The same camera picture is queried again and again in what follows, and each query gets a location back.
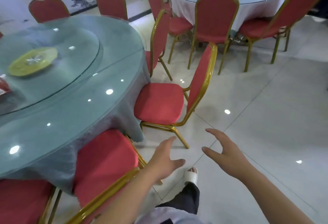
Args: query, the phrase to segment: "foot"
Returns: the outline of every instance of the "foot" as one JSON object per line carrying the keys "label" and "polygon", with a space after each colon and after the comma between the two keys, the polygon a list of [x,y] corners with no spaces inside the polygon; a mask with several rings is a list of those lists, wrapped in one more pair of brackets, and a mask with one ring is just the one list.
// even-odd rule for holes
{"label": "foot", "polygon": [[184,174],[185,185],[188,182],[191,182],[191,183],[196,185],[197,184],[197,179],[198,179],[198,172],[197,172],[197,169],[195,167],[190,168]]}

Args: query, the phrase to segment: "yellow plate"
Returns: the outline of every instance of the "yellow plate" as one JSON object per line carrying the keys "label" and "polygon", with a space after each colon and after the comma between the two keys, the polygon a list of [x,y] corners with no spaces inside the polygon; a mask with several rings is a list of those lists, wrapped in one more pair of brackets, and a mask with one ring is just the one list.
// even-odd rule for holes
{"label": "yellow plate", "polygon": [[48,67],[57,58],[58,51],[53,47],[32,49],[9,66],[13,76],[26,76]]}

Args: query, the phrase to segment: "person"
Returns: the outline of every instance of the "person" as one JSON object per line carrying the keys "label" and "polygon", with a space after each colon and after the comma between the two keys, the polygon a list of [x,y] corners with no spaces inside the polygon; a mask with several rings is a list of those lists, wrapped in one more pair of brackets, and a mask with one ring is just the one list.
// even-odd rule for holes
{"label": "person", "polygon": [[[224,172],[242,182],[260,206],[270,224],[313,223],[297,206],[252,166],[238,146],[221,131],[206,129],[222,145],[222,153],[208,147],[202,150]],[[143,200],[151,187],[185,164],[184,159],[171,160],[170,149],[175,137],[164,140],[156,148],[147,166],[123,189],[95,224],[202,224],[198,218],[199,189],[196,186],[197,170],[186,172],[184,189],[169,202],[156,206],[137,219]]]}

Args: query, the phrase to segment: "white slipper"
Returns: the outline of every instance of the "white slipper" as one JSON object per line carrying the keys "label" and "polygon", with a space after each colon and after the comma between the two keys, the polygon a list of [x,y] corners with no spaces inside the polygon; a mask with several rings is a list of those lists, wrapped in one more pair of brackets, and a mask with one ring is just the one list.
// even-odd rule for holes
{"label": "white slipper", "polygon": [[187,182],[192,182],[193,184],[197,185],[197,179],[198,179],[197,169],[196,169],[196,172],[186,171],[184,176],[183,176],[183,180],[184,180],[185,184]]}

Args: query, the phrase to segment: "pant leg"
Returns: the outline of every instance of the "pant leg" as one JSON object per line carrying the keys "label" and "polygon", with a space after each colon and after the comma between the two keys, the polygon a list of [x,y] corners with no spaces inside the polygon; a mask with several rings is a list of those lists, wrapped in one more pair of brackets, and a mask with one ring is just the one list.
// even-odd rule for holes
{"label": "pant leg", "polygon": [[199,206],[199,189],[191,182],[188,182],[183,190],[171,201],[162,203],[156,207],[172,207],[184,210],[191,214],[197,214]]}

